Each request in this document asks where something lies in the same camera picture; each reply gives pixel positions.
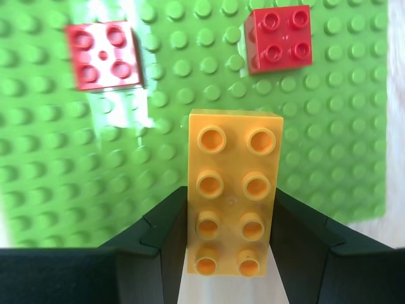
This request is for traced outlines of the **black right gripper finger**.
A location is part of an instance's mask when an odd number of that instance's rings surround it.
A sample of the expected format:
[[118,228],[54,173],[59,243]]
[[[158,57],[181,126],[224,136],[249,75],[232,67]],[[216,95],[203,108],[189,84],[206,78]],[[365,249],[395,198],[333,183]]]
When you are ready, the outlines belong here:
[[176,303],[186,242],[182,186],[97,248],[1,250],[1,302]]
[[290,303],[404,303],[393,249],[277,189],[270,247]]

